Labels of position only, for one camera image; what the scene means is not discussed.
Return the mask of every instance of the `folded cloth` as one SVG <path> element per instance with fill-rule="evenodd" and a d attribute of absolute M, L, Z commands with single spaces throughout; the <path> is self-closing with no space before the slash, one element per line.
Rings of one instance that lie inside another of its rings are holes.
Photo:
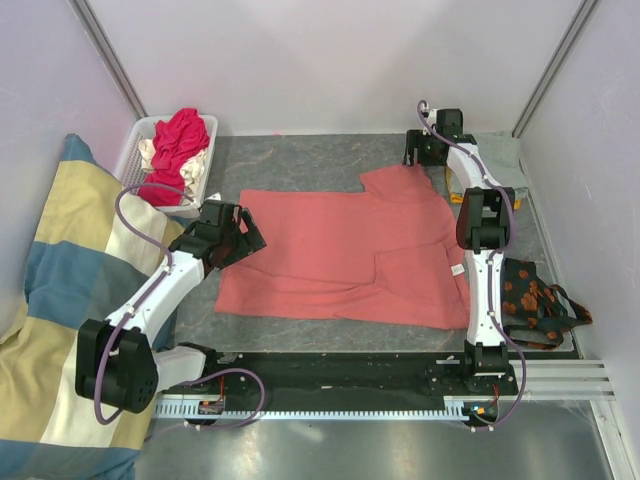
<path fill-rule="evenodd" d="M 145 173 L 153 172 L 151 159 L 156 154 L 156 147 L 153 146 L 153 140 L 140 140 L 138 150 L 140 150 L 140 170 Z"/>
<path fill-rule="evenodd" d="M 526 198 L 529 184 L 520 169 L 520 139 L 491 133 L 474 133 L 473 136 L 491 175 L 505 187 L 513 188 L 516 200 Z M 455 174 L 451 175 L 447 186 L 450 194 L 464 195 L 464 188 Z"/>
<path fill-rule="evenodd" d="M 195 108 L 183 108 L 168 122 L 156 124 L 153 146 L 156 153 L 151 160 L 154 171 L 147 175 L 145 183 L 162 183 L 177 190 L 184 190 L 180 168 L 187 160 L 209 145 L 209 134 L 204 120 Z M 154 206 L 180 205 L 182 196 L 163 188 L 145 187 L 138 195 Z"/>
<path fill-rule="evenodd" d="M 360 176 L 364 193 L 244 190 L 267 243 L 224 269 L 216 311 L 463 328 L 455 218 L 421 168 Z"/>

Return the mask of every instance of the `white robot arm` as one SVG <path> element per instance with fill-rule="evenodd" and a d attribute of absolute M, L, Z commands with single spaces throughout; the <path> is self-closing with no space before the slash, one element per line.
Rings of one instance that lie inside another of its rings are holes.
<path fill-rule="evenodd" d="M 470 143 L 460 145 L 480 159 L 476 145 Z M 484 178 L 476 163 L 458 149 L 449 149 L 447 166 L 458 177 L 465 190 L 470 188 L 487 190 L 491 189 L 492 185 L 500 185 L 490 173 L 488 174 L 489 178 Z M 489 257 L 492 254 L 493 257 L 491 263 L 489 263 Z M 498 325 L 502 326 L 502 316 L 500 314 L 500 270 L 504 254 L 500 251 L 482 249 L 479 251 L 465 250 L 464 256 L 469 269 L 469 282 L 472 292 L 471 318 L 469 320 L 469 329 L 467 330 L 467 341 L 472 345 L 482 343 L 486 347 L 499 346 L 504 342 L 504 338 L 495 329 L 489 316 L 488 297 L 492 295 L 493 305 L 498 306 L 498 308 L 494 307 L 493 313 Z M 495 279 L 491 284 L 489 283 L 489 270 L 492 270 L 491 277 Z"/>
<path fill-rule="evenodd" d="M 82 325 L 76 393 L 139 413 L 156 392 L 200 378 L 213 351 L 189 344 L 152 352 L 151 345 L 178 304 L 209 272 L 265 246 L 248 210 L 207 199 L 200 218 L 172 242 L 170 255 L 133 297 L 105 321 Z M 109 423 L 97 405 L 98 420 Z"/>
<path fill-rule="evenodd" d="M 472 135 L 463 132 L 459 109 L 429 110 L 418 103 L 422 130 L 409 130 L 403 163 L 448 166 L 465 188 L 456 225 L 471 283 L 471 318 L 463 376 L 504 375 L 509 368 L 501 318 L 500 271 L 511 240 L 514 192 L 489 173 Z"/>

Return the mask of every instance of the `white cloth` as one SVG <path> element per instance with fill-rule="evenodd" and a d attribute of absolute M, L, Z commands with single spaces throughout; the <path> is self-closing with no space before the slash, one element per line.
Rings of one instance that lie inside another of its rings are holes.
<path fill-rule="evenodd" d="M 138 150 L 140 150 L 140 170 L 144 173 L 153 172 L 153 165 L 151 165 L 151 159 L 156 154 L 156 147 L 153 146 L 153 140 L 140 140 L 138 143 Z"/>
<path fill-rule="evenodd" d="M 180 175 L 184 179 L 184 192 L 187 195 L 196 197 L 202 175 L 204 175 L 204 161 L 207 158 L 207 149 L 203 148 L 197 155 L 191 157 L 180 167 Z"/>
<path fill-rule="evenodd" d="M 138 143 L 138 150 L 140 150 L 140 169 L 145 173 L 153 172 L 153 165 L 151 160 L 156 154 L 156 149 L 153 146 L 153 140 L 141 140 Z M 203 148 L 188 159 L 182 167 L 180 167 L 180 176 L 184 179 L 184 191 L 186 194 L 195 197 L 198 194 L 198 187 L 200 187 L 200 181 L 202 175 L 204 175 L 204 162 L 207 158 L 207 149 Z M 181 205 L 189 205 L 189 200 L 182 199 Z"/>

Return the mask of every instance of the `wire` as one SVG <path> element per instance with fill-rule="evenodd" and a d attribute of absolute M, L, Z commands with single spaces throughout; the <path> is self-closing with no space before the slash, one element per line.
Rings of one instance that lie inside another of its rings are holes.
<path fill-rule="evenodd" d="M 487 425 L 491 425 L 492 427 L 496 424 L 495 422 L 492 422 L 490 420 L 485 420 L 480 415 L 478 415 L 476 412 L 471 412 L 471 415 L 473 415 L 473 417 L 476 418 L 477 420 L 480 420 L 482 423 L 485 423 Z"/>
<path fill-rule="evenodd" d="M 219 402 L 224 400 L 224 377 L 220 377 L 220 398 Z"/>
<path fill-rule="evenodd" d="M 494 190 L 497 190 L 498 193 L 500 193 L 500 196 L 502 197 L 503 202 L 505 203 L 505 205 L 507 205 L 507 216 L 509 217 L 509 225 L 510 225 L 510 228 L 511 228 L 511 232 L 510 232 L 511 234 L 510 234 L 509 240 L 507 241 L 507 244 L 504 246 L 504 248 L 501 248 L 501 249 L 498 249 L 498 250 L 494 250 L 489 255 L 488 262 L 490 262 L 490 264 L 492 264 L 493 263 L 493 258 L 498 253 L 504 253 L 504 251 L 510 245 L 512 245 L 513 241 L 515 240 L 515 236 L 516 236 L 516 223 L 515 223 L 515 218 L 514 218 L 514 214 L 513 214 L 513 207 L 511 205 L 511 200 L 509 199 L 509 195 L 507 195 L 507 192 L 504 190 L 504 188 L 502 188 L 502 186 L 494 184 L 494 183 L 491 182 L 490 177 L 489 177 L 489 173 L 487 172 L 487 169 L 486 169 L 484 163 L 482 162 L 482 160 L 480 160 L 476 155 L 471 153 L 466 148 L 461 147 L 457 143 L 452 142 L 451 140 L 449 140 L 448 138 L 443 137 L 431 125 L 429 125 L 429 122 L 427 122 L 427 120 L 424 118 L 424 115 L 422 115 L 422 113 L 424 111 L 427 111 L 427 110 L 428 110 L 427 102 L 425 100 L 420 100 L 418 102 L 418 105 L 417 105 L 417 111 L 418 111 L 418 118 L 420 119 L 420 122 L 422 123 L 422 125 L 424 125 L 424 127 L 428 130 L 428 132 L 431 135 L 433 135 L 434 137 L 436 137 L 438 140 L 440 140 L 441 142 L 449 145 L 452 148 L 460 150 L 462 153 L 464 153 L 469 158 L 471 158 L 471 160 L 473 160 L 473 162 L 476 164 L 476 166 L 480 170 L 480 173 L 482 174 L 482 177 L 483 177 L 485 183 L 487 185 L 489 185 L 491 188 L 493 188 Z M 501 425 L 503 422 L 505 422 L 513 414 L 513 412 L 516 410 L 516 408 L 518 407 L 518 405 L 520 405 L 520 402 L 522 401 L 522 396 L 524 395 L 525 386 L 527 384 L 527 361 L 524 358 L 524 352 L 522 351 L 522 349 L 513 340 L 511 340 L 509 335 L 504 333 L 504 330 L 502 329 L 502 327 L 498 324 L 498 321 L 496 320 L 496 317 L 495 317 L 496 305 L 494 305 L 494 303 L 493 303 L 493 294 L 492 294 L 493 293 L 493 269 L 489 268 L 488 272 L 489 272 L 488 273 L 489 317 L 491 318 L 491 322 L 493 323 L 493 327 L 502 336 L 502 338 L 504 338 L 504 340 L 507 343 L 507 345 L 509 345 L 511 348 L 513 348 L 516 351 L 516 353 L 518 354 L 518 357 L 520 357 L 520 362 L 522 363 L 522 379 L 520 380 L 520 390 L 518 390 L 518 395 L 516 396 L 515 401 L 513 402 L 513 404 L 511 405 L 511 408 L 509 408 L 507 413 L 504 414 L 504 417 L 499 418 L 492 425 L 492 427 L 497 427 L 497 426 Z M 487 427 L 479 427 L 476 430 L 485 430 L 486 431 L 486 430 L 489 430 L 489 426 L 487 426 Z"/>
<path fill-rule="evenodd" d="M 151 245 L 158 247 L 160 251 L 164 254 L 167 260 L 167 265 L 169 266 L 169 270 L 170 270 L 171 268 L 173 268 L 173 255 L 169 250 L 169 248 L 164 246 L 159 241 L 149 237 L 148 235 L 145 235 L 137 228 L 135 228 L 133 225 L 131 225 L 131 223 L 129 223 L 129 221 L 125 218 L 124 214 L 122 213 L 122 208 L 120 206 L 122 197 L 124 197 L 131 190 L 135 190 L 140 187 L 164 188 L 166 190 L 179 193 L 180 195 L 182 195 L 183 197 L 185 197 L 191 202 L 193 201 L 193 198 L 190 195 L 187 195 L 186 193 L 178 190 L 177 188 L 169 187 L 168 185 L 163 185 L 161 183 L 140 183 L 136 185 L 131 185 L 129 187 L 124 188 L 116 197 L 116 202 L 115 202 L 116 215 L 118 216 L 122 224 L 138 237 L 142 238 L 143 240 L 146 240 Z M 160 275 L 158 275 L 155 281 L 151 285 L 149 285 L 149 288 L 147 288 L 140 295 L 140 297 L 133 303 L 133 305 L 131 306 L 131 311 L 135 312 L 136 310 L 138 310 L 138 308 L 140 308 L 140 305 L 142 305 L 142 303 L 149 297 L 149 295 L 151 295 L 151 292 L 153 292 L 158 287 L 158 285 L 160 285 L 160 283 L 162 282 L 162 280 L 164 280 L 164 278 L 168 275 L 168 273 L 169 272 L 167 270 L 163 270 L 162 272 L 160 272 Z M 111 352 L 111 349 L 113 348 L 116 342 L 116 339 L 118 338 L 118 335 L 120 335 L 120 332 L 122 331 L 124 326 L 127 324 L 127 322 L 131 319 L 131 317 L 133 317 L 133 314 L 130 312 L 127 312 L 123 315 L 122 319 L 118 322 L 118 324 L 116 325 L 116 328 L 113 330 L 113 332 L 111 332 L 111 335 L 107 340 L 107 344 L 105 345 L 104 350 L 102 351 L 102 355 L 100 357 L 100 363 L 98 364 L 98 372 L 96 373 L 96 386 L 93 391 L 93 410 L 95 412 L 98 423 L 100 423 L 101 425 L 109 425 L 116 418 L 118 418 L 118 416 L 122 413 L 122 409 L 119 408 L 109 418 L 104 417 L 104 415 L 102 414 L 102 406 L 101 406 L 102 385 L 104 383 L 104 375 L 107 368 L 107 361 L 109 360 L 109 353 Z"/>
<path fill-rule="evenodd" d="M 254 372 L 252 372 L 251 370 L 247 370 L 245 368 L 227 368 L 225 370 L 220 370 L 219 372 L 213 373 L 211 375 L 207 375 L 206 377 L 202 377 L 199 378 L 197 380 L 193 380 L 190 382 L 183 382 L 180 385 L 183 386 L 191 386 L 191 385 L 199 385 L 201 383 L 204 382 L 208 382 L 210 380 L 213 380 L 214 378 L 218 378 L 218 377 L 222 377 L 223 375 L 230 375 L 230 374 L 234 374 L 234 373 L 239 373 L 239 374 L 244 374 L 244 375 L 248 375 L 251 378 L 253 378 L 256 383 L 258 384 L 258 387 L 260 388 L 260 401 L 258 402 L 258 406 L 255 408 L 255 410 L 253 411 L 253 413 L 251 415 L 249 415 L 247 418 L 244 418 L 236 423 L 232 423 L 229 425 L 192 425 L 190 424 L 186 419 L 184 420 L 183 423 L 176 423 L 174 425 L 169 425 L 168 427 L 163 428 L 162 430 L 157 431 L 156 433 L 149 435 L 147 438 L 144 439 L 144 442 L 147 443 L 149 440 L 151 440 L 154 437 L 158 437 L 160 435 L 163 435 L 167 432 L 170 432 L 172 430 L 176 430 L 178 428 L 193 428 L 194 430 L 197 431 L 201 431 L 201 430 L 229 430 L 232 428 L 238 428 L 238 427 L 243 427 L 246 426 L 248 424 L 250 424 L 251 422 L 253 422 L 258 415 L 260 415 L 260 413 L 262 412 L 262 408 L 264 407 L 264 403 L 266 401 L 267 398 L 267 391 L 266 388 L 264 386 L 264 382 L 262 381 L 262 379 Z"/>
<path fill-rule="evenodd" d="M 255 410 L 251 415 L 249 415 L 247 418 L 243 420 L 240 420 L 239 422 L 232 423 L 229 425 L 210 425 L 210 426 L 200 425 L 199 426 L 200 428 L 198 428 L 198 430 L 228 430 L 230 428 L 243 427 L 251 423 L 258 415 L 260 415 L 260 412 L 262 412 L 262 408 L 264 407 L 264 402 L 266 401 L 266 398 L 267 398 L 267 391 L 264 387 L 264 382 L 256 373 L 252 372 L 251 370 L 247 370 L 246 368 L 227 368 L 225 370 L 220 370 L 219 372 L 212 373 L 211 375 L 207 375 L 206 377 L 199 378 L 198 380 L 183 382 L 180 385 L 185 385 L 185 386 L 199 385 L 200 383 L 208 382 L 209 380 L 213 380 L 214 378 L 218 378 L 223 375 L 230 375 L 234 373 L 248 375 L 251 378 L 253 378 L 255 382 L 258 384 L 258 387 L 260 388 L 260 401 L 258 402 L 258 406 L 255 408 Z"/>
<path fill-rule="evenodd" d="M 489 405 L 489 408 L 493 407 L 498 403 L 498 399 L 500 398 L 500 389 L 497 384 L 493 384 L 493 402 Z"/>

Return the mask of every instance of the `brown floral cloth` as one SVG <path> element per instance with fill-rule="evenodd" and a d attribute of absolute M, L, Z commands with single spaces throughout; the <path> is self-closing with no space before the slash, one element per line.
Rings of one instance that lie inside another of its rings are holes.
<path fill-rule="evenodd" d="M 575 318 L 569 316 L 559 301 L 560 297 L 569 303 Z M 504 326 L 505 333 L 514 342 L 543 350 L 559 347 L 564 340 L 564 332 L 593 323 L 589 311 L 571 300 L 560 285 L 547 286 L 540 280 L 535 263 L 514 258 L 505 259 L 502 269 L 502 311 L 529 323 L 527 326 Z M 519 339 L 518 331 L 523 330 L 537 331 L 539 341 Z"/>

